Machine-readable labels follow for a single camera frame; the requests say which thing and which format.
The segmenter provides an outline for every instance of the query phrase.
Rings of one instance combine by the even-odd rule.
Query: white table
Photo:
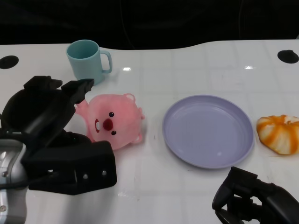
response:
[[[64,83],[74,76],[65,55],[67,44],[0,46],[0,58],[19,63],[0,70],[0,111],[33,76]],[[132,93],[144,110],[142,144],[115,151],[117,184],[68,196],[27,193],[27,224],[219,224],[213,197],[229,168],[204,170],[182,162],[165,146],[161,123],[177,100],[196,94],[226,98],[240,106],[255,126],[261,116],[299,116],[299,63],[277,58],[280,50],[299,54],[299,41],[210,42],[173,50],[109,50],[113,72],[86,99],[102,93]],[[68,130],[84,133],[75,116]],[[258,140],[237,167],[265,182],[286,188],[299,200],[299,157],[278,156]]]

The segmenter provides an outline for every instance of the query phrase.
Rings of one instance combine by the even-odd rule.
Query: mug handle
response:
[[[102,72],[103,73],[110,73],[112,71],[112,58],[111,58],[110,53],[106,50],[100,50],[100,54],[107,55],[108,61],[109,61],[109,69],[108,70],[103,70]]]

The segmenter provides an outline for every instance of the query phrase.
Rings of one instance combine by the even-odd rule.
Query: pink plush toy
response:
[[[144,115],[132,94],[98,95],[89,104],[86,100],[77,104],[76,113],[84,118],[92,142],[107,140],[115,150],[142,141]]]

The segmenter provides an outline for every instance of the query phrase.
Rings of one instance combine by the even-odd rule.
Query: lavender plastic plate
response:
[[[199,95],[176,102],[163,120],[169,149],[201,168],[231,167],[252,150],[254,132],[249,117],[235,104]]]

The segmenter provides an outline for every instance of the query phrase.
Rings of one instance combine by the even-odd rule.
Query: plush toy ear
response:
[[[126,94],[124,94],[124,96],[135,102],[135,97],[131,93],[126,93]]]

